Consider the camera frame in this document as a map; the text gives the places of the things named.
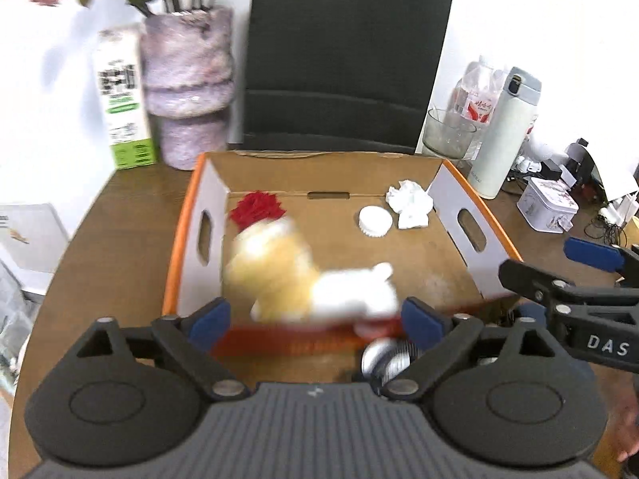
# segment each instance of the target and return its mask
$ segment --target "wooden table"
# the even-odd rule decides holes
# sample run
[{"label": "wooden table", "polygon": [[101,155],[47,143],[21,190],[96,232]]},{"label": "wooden table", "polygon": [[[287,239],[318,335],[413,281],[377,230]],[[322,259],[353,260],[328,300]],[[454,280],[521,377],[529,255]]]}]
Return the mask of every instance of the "wooden table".
[{"label": "wooden table", "polygon": [[[39,461],[24,426],[24,406],[38,383],[97,317],[143,326],[160,314],[176,223],[191,176],[156,164],[118,171],[100,193],[66,250],[33,328],[15,396],[9,477],[18,479]],[[611,285],[612,275],[566,260],[564,237],[532,230],[501,193],[488,206],[529,263],[580,284]],[[571,234],[595,213],[582,208]],[[606,451],[597,463],[613,477],[618,467]]]}]

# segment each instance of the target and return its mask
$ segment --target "cardboard box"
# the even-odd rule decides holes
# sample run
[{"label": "cardboard box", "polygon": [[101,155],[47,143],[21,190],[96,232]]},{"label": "cardboard box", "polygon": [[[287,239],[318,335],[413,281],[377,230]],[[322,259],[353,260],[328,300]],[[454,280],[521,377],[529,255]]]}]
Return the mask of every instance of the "cardboard box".
[{"label": "cardboard box", "polygon": [[[357,227],[360,209],[386,206],[389,186],[405,179],[429,188],[435,202],[429,226],[399,230],[395,215],[395,225],[385,237],[363,235]],[[371,152],[223,152],[200,156],[193,173],[178,223],[163,314],[189,315],[224,296],[232,306],[231,331],[253,333],[244,339],[248,345],[257,344],[263,335],[271,336],[273,344],[327,336],[305,332],[296,339],[290,329],[278,332],[253,324],[252,298],[222,282],[227,243],[237,234],[227,214],[255,190],[277,193],[321,269],[389,261],[400,300],[415,296],[447,312],[469,311],[484,300],[511,295],[499,282],[498,267],[509,257],[521,258],[485,203],[448,161]],[[351,346],[339,345],[347,334],[338,330],[328,336],[335,343],[329,361],[325,355],[311,355],[298,357],[295,365],[285,357],[224,362],[239,377],[259,367],[261,379],[268,379],[271,371],[277,371],[277,379],[286,379],[282,368],[296,380],[300,370],[310,381],[335,379],[354,363],[354,352]],[[316,349],[307,343],[292,352]]]},{"label": "cardboard box", "polygon": [[625,246],[639,244],[639,218],[636,216],[631,217],[625,224],[624,233],[626,238]]}]

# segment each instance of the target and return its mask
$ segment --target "human hand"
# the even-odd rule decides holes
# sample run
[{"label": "human hand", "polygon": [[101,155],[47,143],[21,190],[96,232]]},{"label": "human hand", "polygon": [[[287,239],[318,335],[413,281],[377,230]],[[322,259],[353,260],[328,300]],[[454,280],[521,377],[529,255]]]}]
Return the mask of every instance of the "human hand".
[{"label": "human hand", "polygon": [[639,451],[639,402],[632,373],[592,365],[608,408],[608,430],[618,461]]}]

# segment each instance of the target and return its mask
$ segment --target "glass cup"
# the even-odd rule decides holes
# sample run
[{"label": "glass cup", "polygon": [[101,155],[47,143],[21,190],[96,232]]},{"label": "glass cup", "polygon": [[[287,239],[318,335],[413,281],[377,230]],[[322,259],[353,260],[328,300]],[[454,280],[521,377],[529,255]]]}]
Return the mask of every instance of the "glass cup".
[{"label": "glass cup", "polygon": [[458,113],[433,108],[426,115],[422,142],[438,156],[461,160],[476,133],[477,127]]}]

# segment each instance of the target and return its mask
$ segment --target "box handle hole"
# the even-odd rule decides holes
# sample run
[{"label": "box handle hole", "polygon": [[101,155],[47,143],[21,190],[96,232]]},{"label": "box handle hole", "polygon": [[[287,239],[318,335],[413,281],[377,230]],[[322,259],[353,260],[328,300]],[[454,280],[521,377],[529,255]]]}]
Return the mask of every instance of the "box handle hole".
[{"label": "box handle hole", "polygon": [[351,195],[341,191],[312,191],[306,197],[309,200],[348,200]]},{"label": "box handle hole", "polygon": [[202,211],[200,218],[200,229],[197,235],[197,253],[203,265],[208,265],[211,255],[211,232],[213,230],[213,220],[207,210]]},{"label": "box handle hole", "polygon": [[461,211],[459,211],[457,222],[475,249],[475,252],[484,251],[486,248],[486,237],[468,209],[461,209]]}]

